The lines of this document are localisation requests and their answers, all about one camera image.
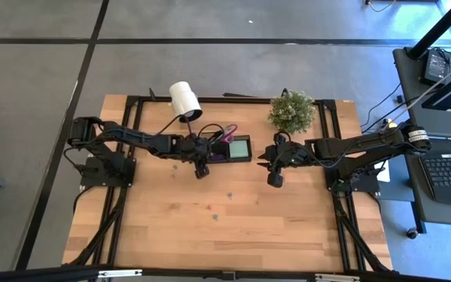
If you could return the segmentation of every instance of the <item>white cable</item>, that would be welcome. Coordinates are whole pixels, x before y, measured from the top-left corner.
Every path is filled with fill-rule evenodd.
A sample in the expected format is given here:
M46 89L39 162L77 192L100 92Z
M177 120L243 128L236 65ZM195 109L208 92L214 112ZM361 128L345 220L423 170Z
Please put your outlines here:
M426 90L426 92L422 93L422 95L419 96L419 98L417 98L415 101L413 101L413 103L411 103L409 106L406 107L405 110L403 110L401 113L399 113L395 118L393 118L389 124L391 124L392 122L394 122L397 118L399 118L399 116L401 116L402 114L404 114L406 111L408 111L411 107L413 107L417 102L419 102L422 98L424 98L424 96L426 96L432 89L434 89L436 86L438 86L440 83L442 83L444 80L446 80L449 76L451 76L451 73L447 74L444 78L442 78L440 81L436 82L433 86L431 86L428 90Z
M372 1L371 1L371 0L370 0L370 3L368 3L368 5L370 6L370 8L371 8L373 11L379 13L379 12L382 12L382 11L384 11L385 9L389 8L389 6L392 5L392 4L394 4L396 1L397 1L397 0L393 0L393 2L391 2L389 5L385 6L385 7L382 8L382 9L379 9L379 10L377 10L377 9L375 9L375 7L373 7Z

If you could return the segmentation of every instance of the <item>wooden table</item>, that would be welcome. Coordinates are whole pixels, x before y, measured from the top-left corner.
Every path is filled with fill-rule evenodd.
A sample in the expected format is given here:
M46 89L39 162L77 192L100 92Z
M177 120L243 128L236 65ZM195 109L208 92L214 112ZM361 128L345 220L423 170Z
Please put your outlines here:
M120 124L125 101L126 96L106 96L100 117ZM238 124L236 134L251 137L252 162L210 164L210 175L198 180L192 164L161 160L145 150L135 150L138 163L128 191L115 265L342 271L334 207L323 169L284 169L283 188L277 189L267 184L266 169L256 165L257 156L272 144L276 132L267 120L270 105L202 103L201 107L204 113L191 123L193 131L212 122ZM352 101L338 100L337 114L342 138L361 134ZM333 132L329 113L327 116ZM168 103L146 102L139 130L155 133L172 117ZM321 138L320 122L317 118L307 133L292 139L303 143L304 139ZM187 128L176 122L166 132L186 135ZM106 188L100 187L79 200L63 262L75 259L92 239L105 195ZM391 268L377 203L365 193L354 193L354 202L360 233L374 254ZM352 266L356 267L352 239L347 237ZM102 262L109 243L108 235Z

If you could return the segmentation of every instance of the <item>gray floor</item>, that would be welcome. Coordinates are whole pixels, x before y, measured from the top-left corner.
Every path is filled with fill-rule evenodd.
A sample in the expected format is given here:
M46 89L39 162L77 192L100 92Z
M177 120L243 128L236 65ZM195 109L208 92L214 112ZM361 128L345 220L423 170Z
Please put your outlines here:
M89 37L100 3L0 0L0 36ZM434 4L398 4L374 13L361 0L119 0L110 3L100 37L418 39L440 16ZM77 115L97 115L106 94L146 95L152 87L165 96L169 85L185 80L200 96L270 97L288 87L315 98L353 99L364 122L368 109L399 83L393 49L98 45ZM0 45L0 177L8 183L0 189L0 270L12 267L84 54L83 45ZM387 101L372 118L393 106ZM78 180L60 164L31 267L60 264ZM395 269L451 278L451 226L428 225L428 234L409 240L403 236L413 226L409 204L384 202L382 215Z

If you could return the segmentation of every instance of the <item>potted plant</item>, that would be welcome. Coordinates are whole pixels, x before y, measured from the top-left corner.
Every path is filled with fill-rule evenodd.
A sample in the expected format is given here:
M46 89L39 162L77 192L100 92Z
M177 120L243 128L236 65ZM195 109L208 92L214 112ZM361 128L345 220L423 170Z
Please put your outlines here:
M294 134L307 132L316 115L314 99L303 91L283 90L281 97L271 100L269 120L279 130Z

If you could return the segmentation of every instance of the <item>wheel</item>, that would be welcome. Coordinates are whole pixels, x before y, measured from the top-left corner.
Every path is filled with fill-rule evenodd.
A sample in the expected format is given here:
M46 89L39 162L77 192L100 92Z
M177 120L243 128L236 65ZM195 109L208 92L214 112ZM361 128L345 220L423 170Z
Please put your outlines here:
M408 231L406 231L406 236L410 239L417 238L417 235L419 235L419 232L417 231L417 228L415 228L415 227L410 228Z

